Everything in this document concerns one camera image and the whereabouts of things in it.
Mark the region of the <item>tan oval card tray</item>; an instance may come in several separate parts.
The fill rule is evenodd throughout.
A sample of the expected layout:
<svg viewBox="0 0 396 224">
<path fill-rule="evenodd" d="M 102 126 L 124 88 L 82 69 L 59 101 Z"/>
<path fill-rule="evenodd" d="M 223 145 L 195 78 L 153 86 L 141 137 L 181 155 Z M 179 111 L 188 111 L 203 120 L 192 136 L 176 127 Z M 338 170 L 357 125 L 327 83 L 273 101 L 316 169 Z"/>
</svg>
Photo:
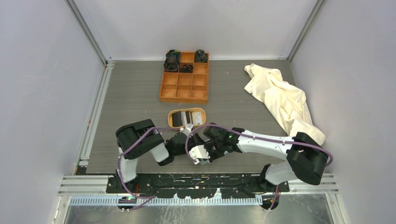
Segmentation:
<svg viewBox="0 0 396 224">
<path fill-rule="evenodd" d="M 197 127 L 205 123 L 206 113 L 202 108 L 178 109 L 168 114 L 168 124 L 171 128 L 186 127 L 188 124 Z"/>
</svg>

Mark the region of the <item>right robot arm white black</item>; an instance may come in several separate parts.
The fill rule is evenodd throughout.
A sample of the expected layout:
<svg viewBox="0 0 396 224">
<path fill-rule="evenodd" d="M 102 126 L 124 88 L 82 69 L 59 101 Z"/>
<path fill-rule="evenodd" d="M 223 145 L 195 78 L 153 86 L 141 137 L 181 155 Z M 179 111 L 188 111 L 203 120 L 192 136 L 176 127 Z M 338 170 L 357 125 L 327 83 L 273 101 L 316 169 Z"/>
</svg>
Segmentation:
<svg viewBox="0 0 396 224">
<path fill-rule="evenodd" d="M 267 164 L 258 178 L 262 190 L 270 192 L 277 185 L 301 180 L 319 185 L 330 155 L 308 134 L 297 132 L 293 136 L 270 136 L 257 134 L 243 128 L 224 129 L 214 123 L 203 131 L 208 141 L 205 150 L 208 161 L 228 153 L 256 153 L 281 159 L 278 164 Z"/>
</svg>

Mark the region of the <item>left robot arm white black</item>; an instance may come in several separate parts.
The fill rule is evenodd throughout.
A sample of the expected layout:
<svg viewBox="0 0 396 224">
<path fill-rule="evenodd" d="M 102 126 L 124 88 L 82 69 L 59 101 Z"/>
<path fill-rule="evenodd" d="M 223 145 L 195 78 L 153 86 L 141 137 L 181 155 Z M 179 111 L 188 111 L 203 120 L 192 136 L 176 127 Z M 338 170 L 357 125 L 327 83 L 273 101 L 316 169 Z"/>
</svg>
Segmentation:
<svg viewBox="0 0 396 224">
<path fill-rule="evenodd" d="M 176 156 L 187 154 L 185 145 L 191 150 L 194 146 L 203 144 L 205 141 L 197 133 L 187 139 L 192 128 L 192 124 L 171 127 L 170 130 L 175 130 L 176 134 L 165 140 L 161 129 L 151 119 L 120 127 L 115 133 L 120 153 L 117 165 L 118 187 L 126 193 L 135 189 L 137 163 L 147 152 L 159 166 L 165 166 L 172 163 Z"/>
</svg>

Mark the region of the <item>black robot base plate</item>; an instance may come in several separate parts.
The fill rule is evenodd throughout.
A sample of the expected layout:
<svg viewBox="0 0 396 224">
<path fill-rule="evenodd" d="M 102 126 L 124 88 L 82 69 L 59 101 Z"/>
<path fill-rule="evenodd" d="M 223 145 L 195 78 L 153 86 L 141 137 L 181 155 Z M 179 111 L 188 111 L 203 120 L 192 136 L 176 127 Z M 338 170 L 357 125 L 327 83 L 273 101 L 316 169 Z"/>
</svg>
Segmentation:
<svg viewBox="0 0 396 224">
<path fill-rule="evenodd" d="M 262 183 L 259 174 L 138 174 L 126 183 L 126 189 L 118 176 L 109 177 L 106 193 L 131 191 L 142 197 L 209 199 L 218 191 L 222 199 L 240 199 L 275 191 L 275 188 L 264 189 Z"/>
</svg>

